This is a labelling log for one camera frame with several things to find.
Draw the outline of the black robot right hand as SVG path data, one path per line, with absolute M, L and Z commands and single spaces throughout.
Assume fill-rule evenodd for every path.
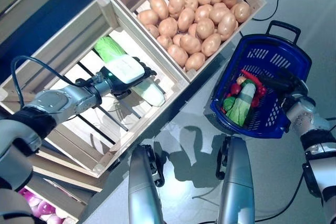
M 291 95 L 293 97 L 308 94 L 308 87 L 305 82 L 286 68 L 280 68 L 274 77 L 261 74 L 258 79 L 262 84 L 272 88 L 279 94 Z

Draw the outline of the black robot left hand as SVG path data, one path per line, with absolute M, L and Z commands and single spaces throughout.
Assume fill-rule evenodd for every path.
M 147 102 L 163 94 L 151 79 L 156 72 L 137 57 L 123 54 L 106 62 L 99 72 L 109 81 L 111 93 L 118 100 L 127 97 L 132 91 Z

